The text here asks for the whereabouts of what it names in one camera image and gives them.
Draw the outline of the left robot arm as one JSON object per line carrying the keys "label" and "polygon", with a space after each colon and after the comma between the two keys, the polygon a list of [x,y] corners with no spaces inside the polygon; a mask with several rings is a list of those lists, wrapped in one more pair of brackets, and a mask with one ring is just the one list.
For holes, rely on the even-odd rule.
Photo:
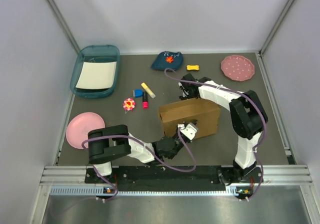
{"label": "left robot arm", "polygon": [[89,163],[96,169],[96,176],[102,182],[113,178],[112,161],[124,156],[139,160],[143,164],[158,165],[166,159],[173,159],[190,143],[195,132],[186,124],[179,124],[174,136],[165,136],[158,141],[147,143],[132,139],[126,125],[117,125],[92,130],[84,144],[88,147]]}

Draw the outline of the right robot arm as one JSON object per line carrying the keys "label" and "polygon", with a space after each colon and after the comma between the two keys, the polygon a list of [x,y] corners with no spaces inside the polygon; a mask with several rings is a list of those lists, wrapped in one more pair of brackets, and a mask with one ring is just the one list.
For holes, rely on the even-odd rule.
{"label": "right robot arm", "polygon": [[257,165],[257,148],[265,138],[268,122],[257,93],[252,90],[235,91],[207,77],[196,80],[192,74],[183,76],[179,87],[182,90],[182,100],[200,98],[212,101],[230,112],[232,127],[238,135],[238,149],[232,170],[223,171],[220,181],[224,184],[246,181]]}

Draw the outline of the brown cardboard box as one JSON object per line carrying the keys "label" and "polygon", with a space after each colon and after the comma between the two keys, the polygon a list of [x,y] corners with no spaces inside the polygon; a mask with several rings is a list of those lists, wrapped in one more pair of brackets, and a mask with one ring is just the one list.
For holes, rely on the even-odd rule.
{"label": "brown cardboard box", "polygon": [[158,109],[166,136],[173,136],[178,124],[192,121],[197,122],[196,139],[214,135],[218,131],[221,108],[212,101],[192,98],[162,105]]}

